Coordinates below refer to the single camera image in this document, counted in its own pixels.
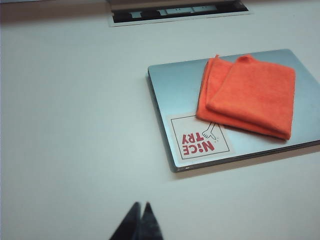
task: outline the hand drawing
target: hand drawing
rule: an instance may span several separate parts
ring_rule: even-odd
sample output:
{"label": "hand drawing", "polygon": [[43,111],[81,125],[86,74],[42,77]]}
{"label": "hand drawing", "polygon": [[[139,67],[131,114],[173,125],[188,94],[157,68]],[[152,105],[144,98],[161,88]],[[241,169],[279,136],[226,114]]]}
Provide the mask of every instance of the hand drawing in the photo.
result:
{"label": "hand drawing", "polygon": [[212,130],[214,129],[215,125],[215,123],[210,122],[208,129],[202,133],[202,136],[204,136],[206,139],[212,137],[214,140],[216,140],[216,136],[212,133]]}

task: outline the microfiber towel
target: microfiber towel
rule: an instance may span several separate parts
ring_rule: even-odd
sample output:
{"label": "microfiber towel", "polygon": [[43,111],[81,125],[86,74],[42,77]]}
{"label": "microfiber towel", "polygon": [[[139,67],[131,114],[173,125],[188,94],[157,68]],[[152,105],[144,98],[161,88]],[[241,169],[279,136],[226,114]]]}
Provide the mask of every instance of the microfiber towel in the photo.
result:
{"label": "microfiber towel", "polygon": [[239,57],[235,63],[209,59],[196,116],[281,139],[290,139],[295,92],[294,69]]}

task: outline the table surface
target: table surface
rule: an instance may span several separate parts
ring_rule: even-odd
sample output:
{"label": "table surface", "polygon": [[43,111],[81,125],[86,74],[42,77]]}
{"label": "table surface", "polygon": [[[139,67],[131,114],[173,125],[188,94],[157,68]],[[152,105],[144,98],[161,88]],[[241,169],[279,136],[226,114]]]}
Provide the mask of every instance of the table surface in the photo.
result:
{"label": "table surface", "polygon": [[166,240],[320,239],[319,145],[169,168],[148,66],[291,49],[320,80],[320,1],[243,2],[124,27],[104,0],[2,4],[1,238],[106,240],[150,201]]}

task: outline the sticker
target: sticker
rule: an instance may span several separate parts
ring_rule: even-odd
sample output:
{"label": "sticker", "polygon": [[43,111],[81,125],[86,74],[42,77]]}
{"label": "sticker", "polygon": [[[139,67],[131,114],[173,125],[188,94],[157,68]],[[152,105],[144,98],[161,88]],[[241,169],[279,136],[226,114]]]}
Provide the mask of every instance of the sticker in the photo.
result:
{"label": "sticker", "polygon": [[192,114],[170,116],[169,121],[181,160],[231,152],[223,125],[199,120]]}

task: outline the silver laptop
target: silver laptop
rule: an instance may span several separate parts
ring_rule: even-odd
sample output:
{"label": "silver laptop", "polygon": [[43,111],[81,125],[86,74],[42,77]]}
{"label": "silver laptop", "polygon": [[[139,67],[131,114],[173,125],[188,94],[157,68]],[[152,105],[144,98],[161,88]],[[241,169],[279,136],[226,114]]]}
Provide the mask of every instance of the silver laptop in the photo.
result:
{"label": "silver laptop", "polygon": [[[258,60],[295,69],[290,140],[281,140],[197,119],[196,109],[208,59],[153,65],[148,74],[176,172],[320,144],[320,85],[288,49],[250,53]],[[234,62],[240,55],[224,56]]]}

